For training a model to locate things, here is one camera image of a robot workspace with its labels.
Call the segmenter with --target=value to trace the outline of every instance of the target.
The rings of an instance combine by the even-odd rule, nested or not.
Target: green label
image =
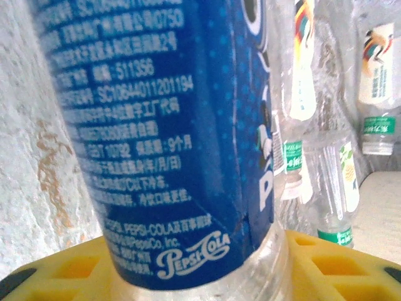
[[[344,232],[338,233],[326,233],[318,230],[318,236],[322,240],[331,241],[332,243],[336,243],[341,246],[349,245],[352,241],[352,231],[351,227]]]
[[[363,126],[364,134],[392,135],[395,132],[395,117],[368,117]]]
[[[302,141],[285,143],[283,148],[287,171],[300,169],[302,167]]]

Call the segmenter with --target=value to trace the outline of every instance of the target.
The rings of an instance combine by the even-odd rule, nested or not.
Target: blue label
[[[273,222],[264,1],[30,4],[119,274],[175,290],[240,267]]]

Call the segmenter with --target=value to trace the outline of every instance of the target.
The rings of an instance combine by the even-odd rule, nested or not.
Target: textured wall
[[[0,1],[0,278],[101,234],[23,0]]]

